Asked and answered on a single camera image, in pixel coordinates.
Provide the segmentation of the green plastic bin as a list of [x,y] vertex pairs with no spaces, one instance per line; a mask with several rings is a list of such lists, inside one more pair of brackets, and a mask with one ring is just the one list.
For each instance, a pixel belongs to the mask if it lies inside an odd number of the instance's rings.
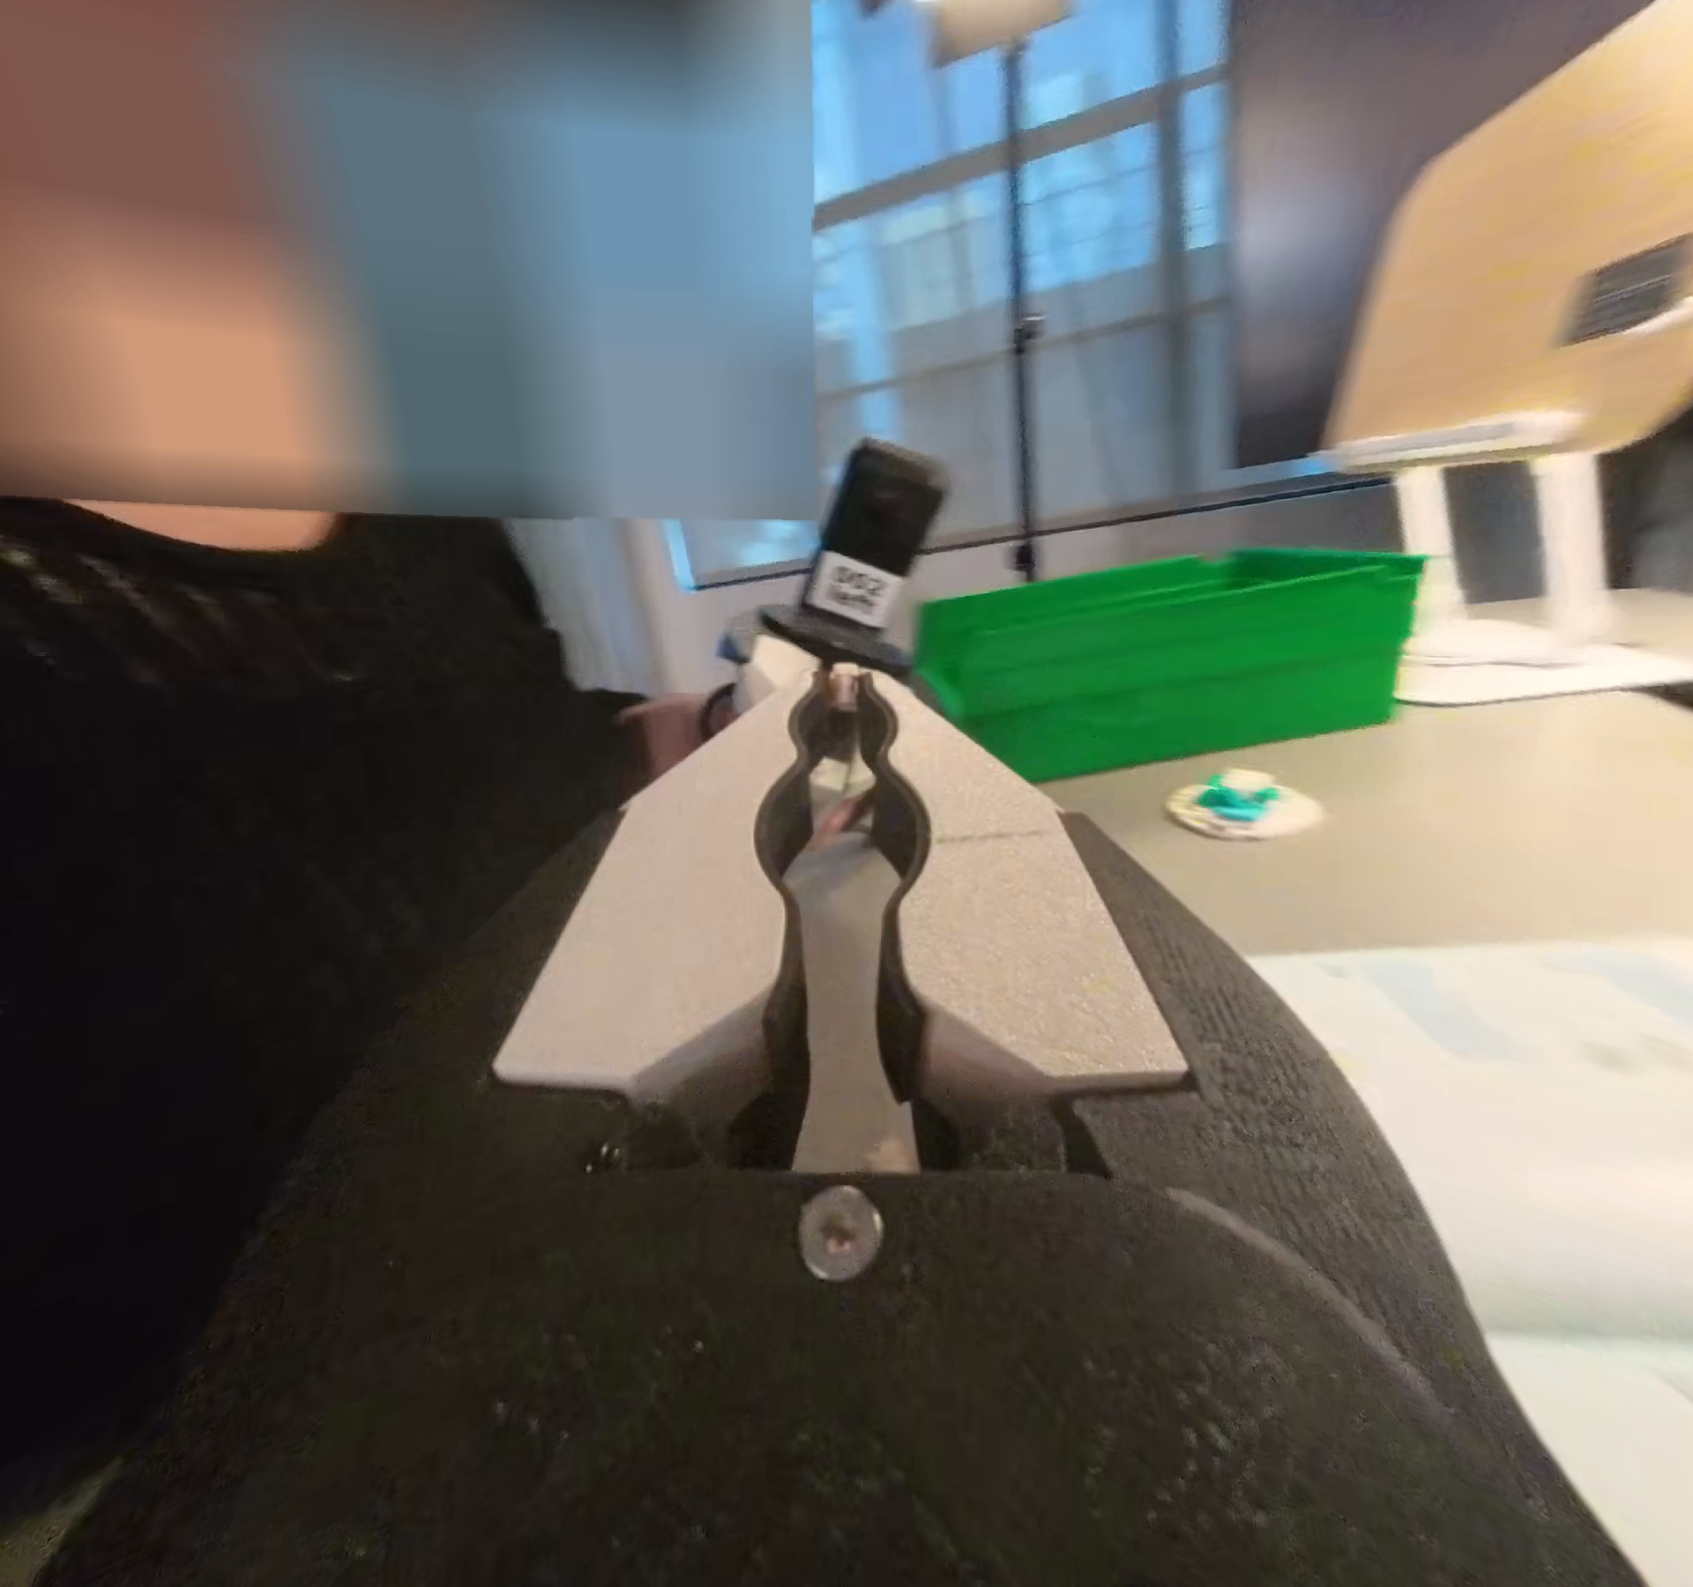
[[1251,548],[930,602],[915,679],[1033,785],[1375,728],[1421,570]]

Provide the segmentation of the round white lego plate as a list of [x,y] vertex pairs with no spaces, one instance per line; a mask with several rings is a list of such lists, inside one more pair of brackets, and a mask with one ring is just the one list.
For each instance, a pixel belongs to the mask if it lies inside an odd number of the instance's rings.
[[1231,768],[1174,790],[1167,820],[1203,840],[1287,840],[1317,829],[1322,807],[1267,772]]

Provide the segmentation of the wooden side table white frame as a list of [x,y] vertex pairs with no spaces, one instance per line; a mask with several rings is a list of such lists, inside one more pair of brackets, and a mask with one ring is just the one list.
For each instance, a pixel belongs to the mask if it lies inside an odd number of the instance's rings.
[[[1601,457],[1691,382],[1691,0],[1652,0],[1432,160],[1394,209],[1322,457],[1390,479],[1423,561],[1394,699],[1474,708],[1683,686],[1619,646]],[[1537,625],[1469,613],[1447,475],[1527,472]]]

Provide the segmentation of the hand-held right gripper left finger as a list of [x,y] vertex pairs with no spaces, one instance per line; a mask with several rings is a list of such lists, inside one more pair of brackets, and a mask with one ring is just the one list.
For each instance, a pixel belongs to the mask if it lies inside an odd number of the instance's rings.
[[505,1087],[610,1095],[708,1153],[789,1170],[809,1100],[787,873],[815,834],[807,671],[635,794],[492,1060]]

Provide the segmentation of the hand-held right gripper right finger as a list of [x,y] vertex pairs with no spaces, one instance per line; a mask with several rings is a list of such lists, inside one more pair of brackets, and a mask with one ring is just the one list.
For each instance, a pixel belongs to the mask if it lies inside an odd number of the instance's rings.
[[1187,1054],[1062,814],[888,675],[855,677],[868,840],[892,877],[877,1063],[897,1111],[873,1153],[937,1172],[1000,1126],[1035,1144],[1077,1102],[1187,1089]]

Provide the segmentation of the dark blue partition panel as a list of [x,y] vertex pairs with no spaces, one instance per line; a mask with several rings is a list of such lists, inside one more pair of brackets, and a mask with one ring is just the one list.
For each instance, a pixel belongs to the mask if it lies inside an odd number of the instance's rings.
[[1648,0],[1231,0],[1236,468],[1322,442],[1419,171]]

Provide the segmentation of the black light stand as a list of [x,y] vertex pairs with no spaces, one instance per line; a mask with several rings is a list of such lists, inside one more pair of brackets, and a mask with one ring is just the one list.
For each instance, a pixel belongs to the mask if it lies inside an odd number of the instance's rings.
[[1000,56],[1003,105],[1003,175],[1007,228],[1007,316],[1011,351],[1013,505],[1016,512],[1011,569],[1031,585],[1038,580],[1035,420],[1031,351],[1040,319],[1029,307],[1022,209],[1022,101],[1025,37],[1013,37]]

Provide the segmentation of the lego instruction booklet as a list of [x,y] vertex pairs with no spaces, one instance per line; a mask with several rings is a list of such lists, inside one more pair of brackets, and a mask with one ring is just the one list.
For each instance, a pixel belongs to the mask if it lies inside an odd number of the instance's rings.
[[1399,1157],[1540,1441],[1647,1584],[1689,1584],[1689,941],[1253,964]]

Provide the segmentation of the person's left hand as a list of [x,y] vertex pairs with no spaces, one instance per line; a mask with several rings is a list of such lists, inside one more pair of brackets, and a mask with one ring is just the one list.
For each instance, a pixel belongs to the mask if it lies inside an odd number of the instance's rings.
[[620,710],[615,730],[624,792],[642,792],[707,746],[723,726],[723,701],[732,701],[732,693],[672,693]]

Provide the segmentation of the person's torso in black sweater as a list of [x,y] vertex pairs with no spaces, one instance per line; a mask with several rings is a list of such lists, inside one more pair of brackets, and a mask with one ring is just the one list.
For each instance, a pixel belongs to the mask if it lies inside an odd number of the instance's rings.
[[3,499],[3,1514],[173,1386],[318,1109],[624,787],[496,519]]

